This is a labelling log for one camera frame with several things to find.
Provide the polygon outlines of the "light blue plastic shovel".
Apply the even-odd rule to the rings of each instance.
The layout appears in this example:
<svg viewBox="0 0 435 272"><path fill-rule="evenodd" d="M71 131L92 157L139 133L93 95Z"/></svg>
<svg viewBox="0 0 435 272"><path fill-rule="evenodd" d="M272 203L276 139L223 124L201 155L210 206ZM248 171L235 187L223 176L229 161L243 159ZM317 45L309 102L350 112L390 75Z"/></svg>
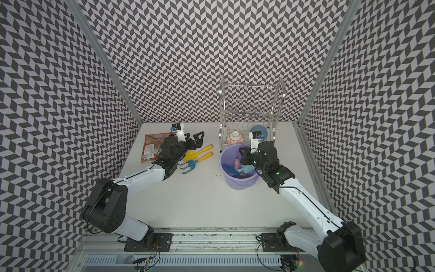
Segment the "light blue plastic shovel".
<svg viewBox="0 0 435 272"><path fill-rule="evenodd" d="M237 170L239 173L248 174L252 171L255 171L255 166L253 165L244 165L240 169Z"/></svg>

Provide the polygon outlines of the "blue trowel wooden handle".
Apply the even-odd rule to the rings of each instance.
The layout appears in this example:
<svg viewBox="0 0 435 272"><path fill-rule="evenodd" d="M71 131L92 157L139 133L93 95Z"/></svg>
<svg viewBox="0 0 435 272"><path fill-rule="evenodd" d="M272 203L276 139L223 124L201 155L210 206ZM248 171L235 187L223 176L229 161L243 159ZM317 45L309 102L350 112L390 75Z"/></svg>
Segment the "blue trowel wooden handle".
<svg viewBox="0 0 435 272"><path fill-rule="evenodd" d="M234 167L231 167L230 165L227 164L222 164L222 167L224 172L226 172L227 174L233 177L242 178L242 177L250 177L253 175L252 173L248 173L248 174L239 173L237 170L234 169Z"/></svg>

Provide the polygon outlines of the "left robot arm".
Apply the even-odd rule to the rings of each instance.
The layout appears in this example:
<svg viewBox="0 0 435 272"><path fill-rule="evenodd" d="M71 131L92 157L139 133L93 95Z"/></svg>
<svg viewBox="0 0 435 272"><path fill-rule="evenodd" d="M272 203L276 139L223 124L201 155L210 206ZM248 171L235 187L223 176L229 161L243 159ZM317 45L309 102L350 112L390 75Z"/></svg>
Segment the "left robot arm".
<svg viewBox="0 0 435 272"><path fill-rule="evenodd" d="M160 144L155 161L144 170L114 180L100 179L87 198L80 212L86 226L93 226L105 233L115 233L151 248L154 229L126 212L128 201L139 191L164 181L177 170L188 151L201 148L203 131L193 135L172 133Z"/></svg>

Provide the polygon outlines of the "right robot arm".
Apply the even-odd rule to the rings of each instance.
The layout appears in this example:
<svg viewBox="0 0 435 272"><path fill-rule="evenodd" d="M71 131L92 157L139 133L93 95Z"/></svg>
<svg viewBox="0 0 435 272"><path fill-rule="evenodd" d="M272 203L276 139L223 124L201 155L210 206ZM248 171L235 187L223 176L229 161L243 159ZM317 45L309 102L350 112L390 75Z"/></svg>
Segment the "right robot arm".
<svg viewBox="0 0 435 272"><path fill-rule="evenodd" d="M367 258L361 228L345 222L317 201L280 163L273 142L255 148L240 147L241 164L252 165L269 188L288 200L312 227L307 231L289 223L283 232L285 242L316 257L326 272L353 272Z"/></svg>

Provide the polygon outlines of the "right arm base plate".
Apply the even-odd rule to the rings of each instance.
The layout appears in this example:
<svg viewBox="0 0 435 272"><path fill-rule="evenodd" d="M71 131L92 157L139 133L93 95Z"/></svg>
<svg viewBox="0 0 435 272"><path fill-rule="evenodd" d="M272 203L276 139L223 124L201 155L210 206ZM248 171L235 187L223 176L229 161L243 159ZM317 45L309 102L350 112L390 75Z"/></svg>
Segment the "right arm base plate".
<svg viewBox="0 0 435 272"><path fill-rule="evenodd" d="M296 252L295 247L290 247L287 244L279 242L276 233L262 233L258 241L261 244L263 252Z"/></svg>

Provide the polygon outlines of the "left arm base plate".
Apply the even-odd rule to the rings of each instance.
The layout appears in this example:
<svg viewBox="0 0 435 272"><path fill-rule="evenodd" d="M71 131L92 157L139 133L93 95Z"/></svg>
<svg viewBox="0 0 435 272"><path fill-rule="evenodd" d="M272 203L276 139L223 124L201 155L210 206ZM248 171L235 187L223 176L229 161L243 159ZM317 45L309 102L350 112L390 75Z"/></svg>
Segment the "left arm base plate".
<svg viewBox="0 0 435 272"><path fill-rule="evenodd" d="M169 252L172 245L172 233L152 233L145 236L141 241L135 241L128 238L125 246L125 252L150 252L157 249L159 252Z"/></svg>

